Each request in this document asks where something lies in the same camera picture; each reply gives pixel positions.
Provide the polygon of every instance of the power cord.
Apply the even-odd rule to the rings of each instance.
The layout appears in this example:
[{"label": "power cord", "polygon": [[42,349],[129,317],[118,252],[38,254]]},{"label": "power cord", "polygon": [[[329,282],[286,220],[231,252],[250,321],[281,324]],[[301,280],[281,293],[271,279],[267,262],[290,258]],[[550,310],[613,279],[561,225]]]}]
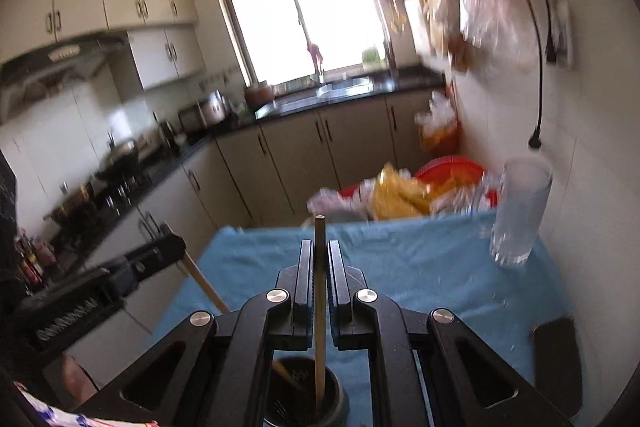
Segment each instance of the power cord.
[{"label": "power cord", "polygon": [[529,12],[531,13],[531,20],[533,21],[533,27],[536,30],[536,39],[538,40],[538,76],[539,76],[539,97],[538,97],[538,124],[536,125],[531,138],[529,138],[529,148],[533,150],[539,150],[542,147],[540,141],[540,128],[542,127],[542,78],[543,78],[543,59],[542,59],[542,40],[540,39],[540,30],[538,28],[538,21],[536,20],[536,13],[533,10],[533,4],[531,0],[527,0],[527,6],[529,6]]}]

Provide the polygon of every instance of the tile wall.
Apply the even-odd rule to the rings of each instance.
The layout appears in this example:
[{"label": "tile wall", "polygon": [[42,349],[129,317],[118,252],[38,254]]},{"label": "tile wall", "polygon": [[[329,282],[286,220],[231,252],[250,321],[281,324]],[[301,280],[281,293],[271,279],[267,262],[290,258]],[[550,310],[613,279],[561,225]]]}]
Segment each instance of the tile wall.
[{"label": "tile wall", "polygon": [[62,202],[63,182],[71,189],[97,169],[110,130],[116,141],[139,136],[155,126],[154,111],[159,119],[176,123],[178,109],[213,88],[206,78],[195,78],[122,104],[105,66],[93,80],[35,103],[0,126],[0,150],[18,182],[18,225],[30,235],[55,233],[55,224],[42,216]]},{"label": "tile wall", "polygon": [[[593,426],[640,359],[640,12],[632,0],[568,0],[576,65],[545,69],[542,154],[555,178],[541,236],[574,307]],[[539,21],[542,0],[534,0]],[[542,24],[546,35],[546,23]],[[537,68],[458,76],[465,152],[494,171],[531,154]]]}]

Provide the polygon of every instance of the range hood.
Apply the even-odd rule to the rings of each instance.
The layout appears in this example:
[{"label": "range hood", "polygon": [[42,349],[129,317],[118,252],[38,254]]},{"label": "range hood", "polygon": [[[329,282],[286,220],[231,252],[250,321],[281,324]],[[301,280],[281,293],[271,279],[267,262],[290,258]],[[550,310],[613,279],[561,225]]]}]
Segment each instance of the range hood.
[{"label": "range hood", "polygon": [[82,36],[16,57],[0,70],[0,124],[31,103],[91,79],[108,55],[126,45],[114,34]]}]

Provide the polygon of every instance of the food package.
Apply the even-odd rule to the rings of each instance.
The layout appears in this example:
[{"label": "food package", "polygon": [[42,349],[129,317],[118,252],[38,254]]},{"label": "food package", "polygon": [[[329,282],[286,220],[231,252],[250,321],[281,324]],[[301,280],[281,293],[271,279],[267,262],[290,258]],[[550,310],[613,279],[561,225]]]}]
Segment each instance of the food package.
[{"label": "food package", "polygon": [[[434,214],[433,210],[441,213],[445,207],[454,211],[454,202],[446,204],[449,200],[441,198],[452,190],[473,185],[469,176],[458,174],[442,185],[425,184],[416,178],[403,178],[390,164],[386,164],[376,179],[369,200],[369,212],[374,219],[382,221],[429,216]],[[432,209],[434,201],[439,203]]]}]

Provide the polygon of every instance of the wooden stick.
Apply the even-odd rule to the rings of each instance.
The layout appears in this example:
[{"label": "wooden stick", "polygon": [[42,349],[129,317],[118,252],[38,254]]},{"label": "wooden stick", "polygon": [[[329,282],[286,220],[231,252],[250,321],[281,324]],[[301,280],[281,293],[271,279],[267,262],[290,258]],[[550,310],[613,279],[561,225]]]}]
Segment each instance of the wooden stick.
[{"label": "wooden stick", "polygon": [[226,305],[226,302],[223,301],[220,295],[218,295],[213,289],[213,286],[209,284],[209,281],[205,279],[200,268],[198,268],[198,265],[195,264],[195,261],[191,258],[188,252],[184,253],[182,265],[184,266],[184,269],[189,272],[191,277],[193,277],[193,280],[198,283],[198,286],[200,286],[204,295],[209,297],[209,300],[213,302],[216,308],[218,308],[222,313],[228,313],[231,311],[229,306]]},{"label": "wooden stick", "polygon": [[314,353],[316,356],[316,417],[324,401],[326,373],[326,225],[316,216],[314,242]]}]

